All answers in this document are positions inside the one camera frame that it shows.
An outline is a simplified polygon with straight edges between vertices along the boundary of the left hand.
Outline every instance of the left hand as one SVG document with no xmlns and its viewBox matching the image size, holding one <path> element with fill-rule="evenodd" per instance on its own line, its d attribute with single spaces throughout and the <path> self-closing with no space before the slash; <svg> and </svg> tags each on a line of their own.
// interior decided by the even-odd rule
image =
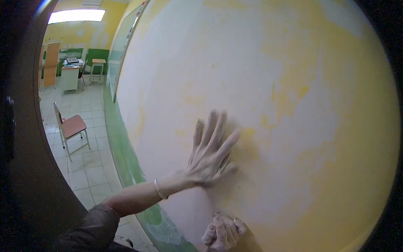
<svg viewBox="0 0 403 252">
<path fill-rule="evenodd" d="M 232 162 L 220 167 L 240 137 L 240 131 L 235 130 L 222 144 L 226 120 L 227 114 L 225 112 L 218 115 L 213 110 L 210 112 L 205 129 L 202 121 L 197 121 L 193 137 L 193 151 L 185 171 L 187 179 L 195 185 L 210 186 L 236 169 Z"/>
<path fill-rule="evenodd" d="M 231 220 L 228 216 L 217 212 L 201 241 L 209 247 L 210 251 L 226 251 L 235 247 L 239 237 L 246 231 L 247 227 L 240 219 Z"/>
</svg>

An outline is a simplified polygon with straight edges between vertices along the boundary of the tile floor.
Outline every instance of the tile floor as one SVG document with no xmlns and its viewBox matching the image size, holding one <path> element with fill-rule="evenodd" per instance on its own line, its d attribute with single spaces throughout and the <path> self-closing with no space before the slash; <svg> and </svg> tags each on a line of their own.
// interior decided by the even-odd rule
<svg viewBox="0 0 403 252">
<path fill-rule="evenodd" d="M 77 94 L 61 96 L 60 88 L 48 87 L 39 92 L 43 124 L 50 149 L 71 190 L 87 209 L 101 203 L 108 196 L 122 190 L 118 174 L 110 152 L 108 135 L 105 127 L 103 108 L 103 87 L 99 81 L 88 85 L 89 75 L 84 75 L 87 86 Z M 80 115 L 87 124 L 88 146 L 71 155 L 63 149 L 53 109 L 53 102 L 59 107 L 62 118 Z M 86 143 L 85 137 L 75 136 L 67 141 L 72 152 Z M 141 252 L 158 252 L 146 236 L 134 215 L 120 219 L 116 235 L 128 237 L 134 248 Z"/>
</svg>

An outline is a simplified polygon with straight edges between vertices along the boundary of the chair backrest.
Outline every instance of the chair backrest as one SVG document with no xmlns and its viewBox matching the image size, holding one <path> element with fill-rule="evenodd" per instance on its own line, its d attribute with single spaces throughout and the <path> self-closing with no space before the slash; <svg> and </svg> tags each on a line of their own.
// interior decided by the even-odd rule
<svg viewBox="0 0 403 252">
<path fill-rule="evenodd" d="M 85 64 L 84 64 L 83 70 L 82 70 L 81 72 L 79 72 L 79 73 L 78 73 L 78 78 L 79 78 L 79 79 L 80 79 L 80 78 L 83 76 L 83 74 L 84 74 L 85 67 L 87 66 L 87 62 L 88 62 L 88 60 L 86 60 L 86 61 L 85 61 Z"/>
<path fill-rule="evenodd" d="M 54 112 L 56 113 L 57 124 L 59 124 L 59 128 L 62 128 L 63 120 L 62 115 L 60 114 L 59 108 L 56 106 L 56 102 L 53 102 Z"/>
</svg>

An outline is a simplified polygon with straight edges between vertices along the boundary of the brown chair seat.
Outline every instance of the brown chair seat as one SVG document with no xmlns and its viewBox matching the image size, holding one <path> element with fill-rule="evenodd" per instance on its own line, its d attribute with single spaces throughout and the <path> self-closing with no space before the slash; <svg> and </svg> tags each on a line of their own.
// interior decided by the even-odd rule
<svg viewBox="0 0 403 252">
<path fill-rule="evenodd" d="M 75 115 L 65 120 L 62 124 L 62 130 L 65 138 L 69 138 L 78 132 L 87 128 L 84 120 L 79 115 Z"/>
</svg>

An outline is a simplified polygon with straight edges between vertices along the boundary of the window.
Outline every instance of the window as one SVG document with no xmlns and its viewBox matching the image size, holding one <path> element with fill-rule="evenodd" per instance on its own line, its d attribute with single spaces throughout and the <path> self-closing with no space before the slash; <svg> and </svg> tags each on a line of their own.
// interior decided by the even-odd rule
<svg viewBox="0 0 403 252">
<path fill-rule="evenodd" d="M 52 13 L 48 24 L 67 21 L 101 21 L 105 10 L 63 10 Z"/>
</svg>

